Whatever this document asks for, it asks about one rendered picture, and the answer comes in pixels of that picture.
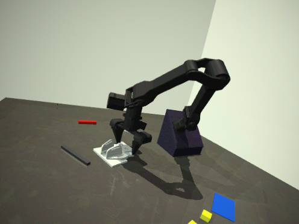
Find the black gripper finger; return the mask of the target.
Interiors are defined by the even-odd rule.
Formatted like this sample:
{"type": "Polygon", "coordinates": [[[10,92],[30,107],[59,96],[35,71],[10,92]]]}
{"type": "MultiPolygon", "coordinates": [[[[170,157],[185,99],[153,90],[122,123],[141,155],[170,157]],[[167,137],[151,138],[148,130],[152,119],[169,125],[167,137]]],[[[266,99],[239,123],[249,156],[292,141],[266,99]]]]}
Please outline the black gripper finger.
{"type": "Polygon", "coordinates": [[[124,129],[115,129],[113,127],[111,127],[111,129],[113,130],[117,144],[120,143],[124,129]]]}
{"type": "Polygon", "coordinates": [[[134,140],[132,141],[132,155],[134,155],[137,150],[139,149],[139,147],[141,146],[142,144],[139,144],[138,142],[135,142],[134,140]]]}

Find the blue flat plate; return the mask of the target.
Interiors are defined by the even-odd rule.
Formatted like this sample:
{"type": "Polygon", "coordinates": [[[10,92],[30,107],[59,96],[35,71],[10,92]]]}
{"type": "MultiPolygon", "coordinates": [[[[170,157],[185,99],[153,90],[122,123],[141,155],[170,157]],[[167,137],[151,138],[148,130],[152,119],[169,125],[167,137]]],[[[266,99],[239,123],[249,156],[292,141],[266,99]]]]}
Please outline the blue flat plate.
{"type": "Polygon", "coordinates": [[[233,222],[234,220],[234,201],[215,193],[213,198],[212,210],[214,213],[219,214],[226,219],[233,222]]]}

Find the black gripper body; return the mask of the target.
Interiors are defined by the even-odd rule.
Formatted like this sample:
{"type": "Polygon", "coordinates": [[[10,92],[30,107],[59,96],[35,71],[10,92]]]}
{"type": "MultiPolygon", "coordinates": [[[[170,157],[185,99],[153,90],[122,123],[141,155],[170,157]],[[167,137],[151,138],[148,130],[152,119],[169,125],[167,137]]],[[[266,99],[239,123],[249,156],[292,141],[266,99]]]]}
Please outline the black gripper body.
{"type": "Polygon", "coordinates": [[[138,132],[137,130],[140,129],[138,127],[139,120],[142,120],[142,117],[140,115],[130,114],[128,112],[123,113],[125,118],[122,119],[112,119],[110,121],[110,126],[115,129],[124,129],[130,134],[134,135],[134,141],[138,142],[139,144],[146,144],[151,143],[152,136],[151,134],[148,134],[147,132],[138,132]]]}

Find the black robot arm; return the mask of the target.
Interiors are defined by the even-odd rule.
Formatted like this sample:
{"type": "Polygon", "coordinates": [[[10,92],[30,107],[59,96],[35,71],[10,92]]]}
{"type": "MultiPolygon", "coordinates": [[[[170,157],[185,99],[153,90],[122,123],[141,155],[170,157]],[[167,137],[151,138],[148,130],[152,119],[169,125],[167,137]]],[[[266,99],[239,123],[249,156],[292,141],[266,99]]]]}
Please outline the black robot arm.
{"type": "Polygon", "coordinates": [[[228,70],[220,59],[186,60],[184,64],[154,80],[141,81],[125,89],[125,95],[109,93],[107,108],[119,111],[126,108],[126,112],[130,114],[141,115],[142,107],[150,104],[157,95],[189,80],[197,81],[202,86],[192,105],[184,106],[182,109],[183,117],[172,123],[177,134],[186,130],[196,130],[200,122],[201,112],[214,92],[222,90],[230,82],[228,70]],[[205,67],[204,73],[198,71],[201,67],[205,67]]]}

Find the dark grey rectangular bar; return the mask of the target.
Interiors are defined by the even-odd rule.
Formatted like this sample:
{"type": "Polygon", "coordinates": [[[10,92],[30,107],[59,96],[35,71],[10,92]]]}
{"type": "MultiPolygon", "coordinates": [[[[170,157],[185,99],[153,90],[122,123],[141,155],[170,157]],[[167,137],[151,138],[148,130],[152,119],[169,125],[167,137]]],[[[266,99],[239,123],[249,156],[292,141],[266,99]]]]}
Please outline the dark grey rectangular bar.
{"type": "Polygon", "coordinates": [[[89,160],[87,160],[86,158],[82,157],[78,153],[74,152],[72,149],[70,149],[66,145],[61,145],[61,148],[63,150],[65,150],[66,152],[68,152],[70,155],[72,155],[74,158],[76,158],[79,161],[81,161],[82,163],[84,163],[85,165],[90,165],[90,161],[89,160]]]}

